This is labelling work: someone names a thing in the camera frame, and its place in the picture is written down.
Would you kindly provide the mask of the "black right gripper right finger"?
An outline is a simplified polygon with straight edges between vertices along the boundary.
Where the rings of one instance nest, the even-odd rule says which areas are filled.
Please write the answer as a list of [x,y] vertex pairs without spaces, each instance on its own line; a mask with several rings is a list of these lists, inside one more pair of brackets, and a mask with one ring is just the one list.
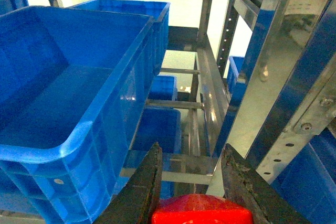
[[222,151],[225,198],[251,211],[254,223],[309,223],[230,144]]

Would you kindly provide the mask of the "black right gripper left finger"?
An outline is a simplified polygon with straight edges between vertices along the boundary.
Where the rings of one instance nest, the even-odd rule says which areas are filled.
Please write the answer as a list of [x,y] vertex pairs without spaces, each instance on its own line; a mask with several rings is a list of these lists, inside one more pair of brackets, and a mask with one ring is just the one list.
[[162,169],[162,149],[156,142],[94,223],[150,223],[160,201]]

